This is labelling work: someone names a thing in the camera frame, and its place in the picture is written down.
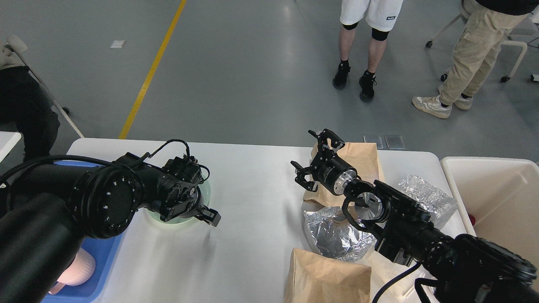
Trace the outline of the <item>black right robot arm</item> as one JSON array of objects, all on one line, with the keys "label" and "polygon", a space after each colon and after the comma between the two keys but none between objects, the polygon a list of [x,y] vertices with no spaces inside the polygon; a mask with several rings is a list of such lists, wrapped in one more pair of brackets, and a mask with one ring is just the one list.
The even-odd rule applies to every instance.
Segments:
[{"label": "black right robot arm", "polygon": [[434,287],[441,303],[537,303],[531,284],[537,269],[528,260],[489,240],[460,234],[443,234],[430,221],[430,214],[406,194],[374,180],[369,183],[338,155],[345,142],[333,131],[309,131],[317,140],[310,166],[295,167],[295,182],[314,192],[323,186],[335,196],[344,196],[342,213],[361,232],[376,238],[375,250],[410,269],[387,282],[375,295],[377,303],[393,284],[423,266],[433,279],[417,278],[416,293],[428,303],[424,286]]}]

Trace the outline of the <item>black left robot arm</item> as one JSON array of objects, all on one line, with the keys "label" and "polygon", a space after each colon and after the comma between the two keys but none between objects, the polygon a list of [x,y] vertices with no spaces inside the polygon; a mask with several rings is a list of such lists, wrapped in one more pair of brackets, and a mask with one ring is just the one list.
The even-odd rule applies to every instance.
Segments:
[{"label": "black left robot arm", "polygon": [[196,218],[217,226],[200,185],[204,165],[185,144],[163,167],[146,163],[157,152],[126,153],[108,162],[77,155],[25,161],[1,176],[1,301],[39,303],[75,263],[85,238],[122,234],[145,208],[162,222]]}]

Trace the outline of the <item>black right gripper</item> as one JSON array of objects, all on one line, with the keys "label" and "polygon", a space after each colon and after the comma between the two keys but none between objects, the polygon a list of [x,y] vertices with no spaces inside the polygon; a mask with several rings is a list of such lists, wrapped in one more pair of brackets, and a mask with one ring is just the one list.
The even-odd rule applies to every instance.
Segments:
[{"label": "black right gripper", "polygon": [[[319,132],[308,130],[308,133],[317,140],[316,155],[309,167],[302,167],[296,161],[291,161],[291,165],[295,167],[295,182],[311,192],[318,190],[319,182],[336,196],[344,194],[345,187],[358,179],[358,171],[337,155],[337,152],[345,147],[345,141],[329,129]],[[306,180],[307,175],[312,175],[312,181]]]}]

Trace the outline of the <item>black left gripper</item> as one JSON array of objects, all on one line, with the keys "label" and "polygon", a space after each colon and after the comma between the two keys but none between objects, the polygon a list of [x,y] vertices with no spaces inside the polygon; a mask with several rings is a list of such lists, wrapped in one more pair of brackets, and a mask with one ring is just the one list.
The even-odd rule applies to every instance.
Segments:
[{"label": "black left gripper", "polygon": [[160,221],[186,222],[191,218],[196,218],[217,227],[221,221],[220,213],[203,205],[203,195],[199,186],[192,188],[174,186],[160,204]]}]

